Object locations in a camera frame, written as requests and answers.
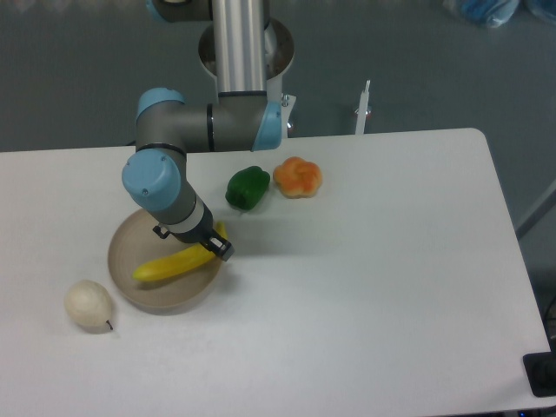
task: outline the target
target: black cable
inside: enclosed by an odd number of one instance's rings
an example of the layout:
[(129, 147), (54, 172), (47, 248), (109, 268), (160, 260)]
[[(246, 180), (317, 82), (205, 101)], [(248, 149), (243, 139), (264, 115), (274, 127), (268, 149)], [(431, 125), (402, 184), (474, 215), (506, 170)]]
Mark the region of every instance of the black cable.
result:
[(550, 309), (553, 307), (555, 302), (556, 302), (556, 295), (551, 299), (550, 303), (548, 304), (548, 307), (545, 310), (545, 313), (542, 315), (543, 324), (548, 321), (548, 313), (550, 313)]

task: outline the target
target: banana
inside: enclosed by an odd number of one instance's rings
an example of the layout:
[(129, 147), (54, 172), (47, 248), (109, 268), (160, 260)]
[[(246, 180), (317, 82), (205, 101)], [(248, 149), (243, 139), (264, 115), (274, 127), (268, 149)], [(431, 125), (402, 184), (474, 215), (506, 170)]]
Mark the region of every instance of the banana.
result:
[[(228, 239), (223, 222), (218, 222), (215, 230), (224, 239)], [(165, 280), (199, 268), (214, 258), (215, 254), (205, 249), (201, 243), (196, 243), (176, 254), (143, 263), (134, 271), (132, 276), (134, 279), (143, 282)]]

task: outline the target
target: table surface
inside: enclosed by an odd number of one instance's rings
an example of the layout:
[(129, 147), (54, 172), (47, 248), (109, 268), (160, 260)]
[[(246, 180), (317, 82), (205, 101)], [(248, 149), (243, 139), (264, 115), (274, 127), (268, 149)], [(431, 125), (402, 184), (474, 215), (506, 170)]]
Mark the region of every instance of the table surface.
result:
[[(193, 308), (148, 314), (109, 277), (136, 205), (132, 148), (0, 154), (3, 415), (422, 416), (549, 407), (523, 354), (548, 350), (484, 136), (442, 130), (288, 139), (190, 155), (236, 254)], [(317, 162), (313, 199), (271, 185), (239, 214), (230, 176)], [(63, 296), (104, 285), (116, 330), (86, 334)]]

